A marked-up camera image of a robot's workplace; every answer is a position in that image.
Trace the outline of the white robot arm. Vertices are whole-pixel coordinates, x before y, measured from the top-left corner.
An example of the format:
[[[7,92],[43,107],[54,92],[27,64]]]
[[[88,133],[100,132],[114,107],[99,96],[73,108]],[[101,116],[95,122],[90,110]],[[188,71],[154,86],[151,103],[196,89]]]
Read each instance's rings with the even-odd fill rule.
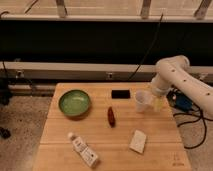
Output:
[[[190,67],[185,56],[160,59],[156,63],[156,75],[151,80],[151,92],[161,97],[167,95],[172,85],[181,90],[205,113],[213,115],[213,87],[187,73]]]

